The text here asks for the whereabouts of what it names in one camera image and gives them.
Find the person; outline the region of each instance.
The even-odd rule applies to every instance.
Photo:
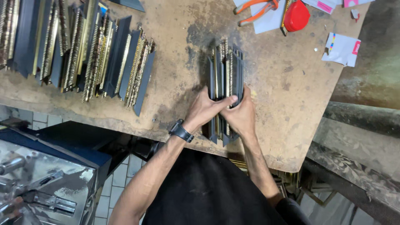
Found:
[[[197,131],[220,113],[237,132],[250,178],[227,158],[185,149],[172,135],[133,176],[118,199],[109,225],[139,224],[311,224],[295,201],[283,198],[256,135],[256,108],[245,85],[239,105],[230,96],[214,102],[204,87],[182,127]]]

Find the pliers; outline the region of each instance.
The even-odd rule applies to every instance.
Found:
[[[250,0],[238,7],[236,7],[233,10],[233,13],[235,15],[239,14],[241,11],[243,11],[246,8],[249,8],[250,6],[257,4],[257,3],[261,3],[261,2],[267,2],[267,4],[259,11],[257,12],[257,14],[255,14],[254,16],[251,16],[245,20],[242,20],[238,23],[239,26],[244,26],[246,24],[252,23],[255,20],[257,20],[258,18],[260,18],[262,15],[266,14],[270,9],[272,10],[276,10],[278,8],[278,2],[279,0]]]

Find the wooden workbench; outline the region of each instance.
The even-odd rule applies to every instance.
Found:
[[[255,35],[252,25],[239,28],[237,22],[249,17],[250,10],[235,16],[232,0],[145,0],[146,13],[105,2],[114,18],[132,14],[131,29],[141,25],[146,36],[157,43],[140,117],[116,97],[81,103],[80,93],[62,94],[53,85],[40,87],[34,76],[25,79],[4,71],[0,74],[0,103],[166,141],[167,128],[185,118],[206,83],[210,43],[228,36],[245,55],[245,83],[256,102],[257,135],[267,163],[287,172],[299,171],[343,68],[321,61],[328,34],[357,38],[369,7],[352,7],[360,11],[356,23],[350,8],[337,6],[329,15],[307,6],[311,17],[306,28],[284,37],[279,29]],[[222,156],[232,153],[237,157],[242,152],[240,141],[223,148],[222,142],[216,145],[200,131],[195,135],[187,147]]]

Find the black watch strap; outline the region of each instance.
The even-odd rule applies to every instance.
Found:
[[[190,143],[193,140],[194,136],[191,135],[189,132],[187,132],[182,127],[182,123],[183,123],[183,120],[179,119],[168,133],[170,135],[176,135],[176,136],[184,139],[186,142]]]

